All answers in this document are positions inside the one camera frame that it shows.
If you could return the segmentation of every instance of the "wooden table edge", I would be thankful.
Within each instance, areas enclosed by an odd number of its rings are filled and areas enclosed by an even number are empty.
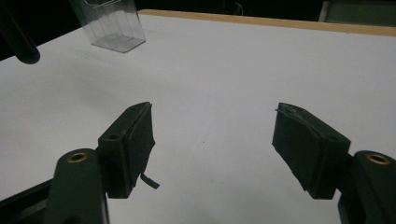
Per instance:
[[[156,9],[142,9],[138,11],[138,14],[202,20],[202,21],[223,21],[223,22],[242,23],[242,24],[289,27],[289,28],[298,28],[298,29],[331,31],[331,32],[362,34],[362,35],[396,36],[396,27],[388,27],[388,26],[357,25],[357,24],[329,23],[329,22],[317,22],[317,21],[289,21],[289,20],[269,19],[269,18],[259,18],[259,17],[242,17],[242,16],[232,16],[232,15],[182,12],[182,11],[166,11],[166,10],[156,10]]]

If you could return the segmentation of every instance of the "transparent plastic container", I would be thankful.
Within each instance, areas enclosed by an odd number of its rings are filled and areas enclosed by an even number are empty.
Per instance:
[[[91,44],[126,52],[146,41],[134,0],[69,0]]]

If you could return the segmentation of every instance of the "white table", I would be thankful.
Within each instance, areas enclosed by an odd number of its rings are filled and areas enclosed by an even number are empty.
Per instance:
[[[82,30],[0,62],[0,199],[52,177],[66,152],[95,148],[130,105],[150,101],[157,145],[112,223],[339,223],[271,146],[279,102],[396,158],[396,38],[141,15],[126,54]]]

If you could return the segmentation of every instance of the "dark background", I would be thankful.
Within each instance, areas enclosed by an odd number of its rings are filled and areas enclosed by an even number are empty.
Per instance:
[[[80,27],[68,0],[4,1],[36,45],[41,45]],[[316,21],[320,0],[135,0],[137,10],[144,8]],[[0,36],[0,61],[13,56]]]

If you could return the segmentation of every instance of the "white tabletop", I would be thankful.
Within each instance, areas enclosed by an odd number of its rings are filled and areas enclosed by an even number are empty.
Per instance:
[[[130,105],[152,102],[154,147],[112,223],[339,223],[271,146],[277,104],[303,107],[396,158],[396,38],[142,15],[147,43],[120,54],[81,29],[0,62],[0,199],[52,177],[66,152]]]

